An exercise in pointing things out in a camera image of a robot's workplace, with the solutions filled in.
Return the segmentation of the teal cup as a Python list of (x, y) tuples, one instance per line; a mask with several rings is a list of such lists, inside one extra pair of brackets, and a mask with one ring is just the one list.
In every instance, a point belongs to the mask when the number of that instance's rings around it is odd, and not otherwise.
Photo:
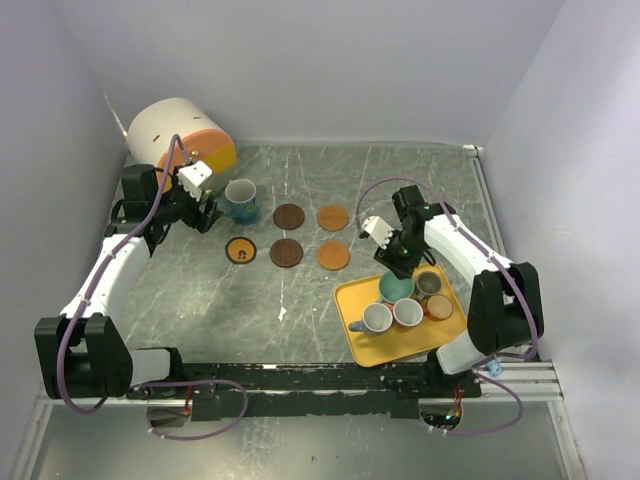
[(411, 278), (399, 279), (389, 271), (383, 274), (378, 283), (379, 302), (394, 304), (397, 301), (410, 298), (414, 293), (414, 282)]

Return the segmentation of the dark walnut wooden coaster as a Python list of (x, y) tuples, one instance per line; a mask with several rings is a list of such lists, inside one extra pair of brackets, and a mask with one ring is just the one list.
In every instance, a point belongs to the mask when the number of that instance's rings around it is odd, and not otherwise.
[(304, 250), (297, 240), (283, 238), (272, 244), (269, 256), (276, 266), (291, 268), (303, 259)]

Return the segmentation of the light orange wooden coaster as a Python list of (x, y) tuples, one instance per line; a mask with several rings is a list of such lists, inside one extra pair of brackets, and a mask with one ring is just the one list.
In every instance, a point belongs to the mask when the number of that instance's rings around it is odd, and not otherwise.
[(350, 252), (343, 242), (326, 241), (318, 248), (317, 261), (327, 270), (340, 270), (348, 265)]

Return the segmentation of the yellow black-rimmed coaster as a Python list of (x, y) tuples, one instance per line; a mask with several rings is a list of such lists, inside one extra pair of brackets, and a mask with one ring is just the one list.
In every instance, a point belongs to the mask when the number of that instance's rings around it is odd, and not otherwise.
[(225, 255), (232, 264), (244, 265), (255, 260), (257, 247), (247, 237), (234, 237), (225, 245)]

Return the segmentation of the yellow plastic tray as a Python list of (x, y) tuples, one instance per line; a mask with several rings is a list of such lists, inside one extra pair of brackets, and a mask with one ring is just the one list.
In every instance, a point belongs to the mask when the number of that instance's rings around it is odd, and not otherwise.
[(379, 335), (352, 332), (349, 325), (361, 319), (366, 307), (382, 302), (378, 291), (382, 276), (378, 274), (336, 287), (334, 300), (351, 354), (358, 365), (373, 367), (421, 354), (453, 341), (466, 331), (466, 315), (444, 269), (422, 264), (414, 274), (419, 275), (423, 272), (435, 273), (443, 281), (441, 294), (451, 301), (452, 315), (444, 320), (435, 320), (430, 315), (425, 315), (422, 322), (415, 327), (401, 327), (395, 324)]

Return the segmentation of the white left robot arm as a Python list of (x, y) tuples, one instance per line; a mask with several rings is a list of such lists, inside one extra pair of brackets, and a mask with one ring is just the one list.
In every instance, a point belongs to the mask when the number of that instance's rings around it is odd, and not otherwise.
[(182, 222), (207, 232), (222, 215), (205, 185), (212, 170), (198, 161), (168, 175), (148, 164), (128, 166), (122, 197), (113, 206), (98, 260), (74, 299), (34, 331), (43, 383), (52, 399), (111, 398), (150, 382), (162, 398), (181, 395), (187, 385), (174, 347), (130, 350), (115, 321), (143, 267), (170, 227)]

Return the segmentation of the large white blue-handled mug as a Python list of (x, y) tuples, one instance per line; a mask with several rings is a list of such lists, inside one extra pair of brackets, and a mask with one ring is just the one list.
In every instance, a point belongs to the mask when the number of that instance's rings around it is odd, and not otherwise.
[(257, 187), (252, 181), (248, 179), (232, 180), (226, 186), (224, 198), (218, 203), (218, 207), (224, 211), (225, 216), (231, 218), (233, 210), (247, 208), (249, 205), (258, 206), (256, 195)]

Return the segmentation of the dark brown wooden coaster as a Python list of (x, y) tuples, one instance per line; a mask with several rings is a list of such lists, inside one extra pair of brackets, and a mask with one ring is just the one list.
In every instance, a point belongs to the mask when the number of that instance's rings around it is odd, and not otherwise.
[(297, 204), (282, 204), (278, 206), (273, 213), (274, 224), (283, 230), (297, 229), (304, 223), (304, 221), (304, 210)]

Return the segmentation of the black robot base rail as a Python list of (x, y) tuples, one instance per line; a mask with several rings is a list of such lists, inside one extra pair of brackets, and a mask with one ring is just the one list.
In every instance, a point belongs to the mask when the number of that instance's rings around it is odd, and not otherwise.
[(247, 417), (388, 414), (417, 419), (423, 401), (449, 403), (457, 390), (465, 398), (481, 396), (473, 373), (447, 376), (431, 362), (371, 368), (355, 363), (186, 363), (169, 379), (234, 381), (247, 391)]

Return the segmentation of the blue round coaster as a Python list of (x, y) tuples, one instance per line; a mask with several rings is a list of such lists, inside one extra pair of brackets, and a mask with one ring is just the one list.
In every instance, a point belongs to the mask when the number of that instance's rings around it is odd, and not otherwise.
[(261, 218), (261, 209), (257, 205), (249, 205), (247, 208), (233, 210), (231, 218), (238, 225), (255, 224)]

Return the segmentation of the white pink cup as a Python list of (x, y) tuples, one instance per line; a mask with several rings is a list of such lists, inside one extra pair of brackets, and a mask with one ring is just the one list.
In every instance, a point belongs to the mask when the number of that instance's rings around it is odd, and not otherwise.
[(402, 298), (392, 307), (394, 322), (399, 328), (413, 328), (424, 318), (422, 305), (412, 298)]

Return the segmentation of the tan wooden coaster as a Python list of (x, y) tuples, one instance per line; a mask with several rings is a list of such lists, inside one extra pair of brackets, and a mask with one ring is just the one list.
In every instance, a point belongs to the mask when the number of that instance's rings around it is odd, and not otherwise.
[(324, 230), (335, 232), (342, 230), (349, 223), (349, 215), (344, 207), (331, 204), (318, 211), (317, 221)]

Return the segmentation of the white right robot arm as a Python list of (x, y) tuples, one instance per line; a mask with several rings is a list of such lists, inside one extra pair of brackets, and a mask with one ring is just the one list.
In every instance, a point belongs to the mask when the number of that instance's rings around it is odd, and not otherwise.
[(377, 244), (374, 259), (397, 278), (410, 277), (431, 250), (439, 252), (467, 281), (471, 297), (467, 326), (438, 347), (437, 365), (424, 374), (426, 390), (443, 398), (459, 384), (459, 373), (508, 357), (509, 348), (527, 345), (534, 357), (544, 332), (539, 276), (528, 263), (497, 253), (463, 224), (444, 202), (428, 203), (417, 186), (392, 195), (398, 229), (379, 216), (366, 218), (361, 236)]

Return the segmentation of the white grey-handled cup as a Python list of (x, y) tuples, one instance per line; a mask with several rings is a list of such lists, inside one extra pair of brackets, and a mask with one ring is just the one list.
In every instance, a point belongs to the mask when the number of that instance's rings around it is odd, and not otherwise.
[(348, 330), (368, 336), (377, 336), (388, 331), (392, 325), (391, 310), (382, 303), (372, 303), (364, 309), (360, 320), (348, 325)]

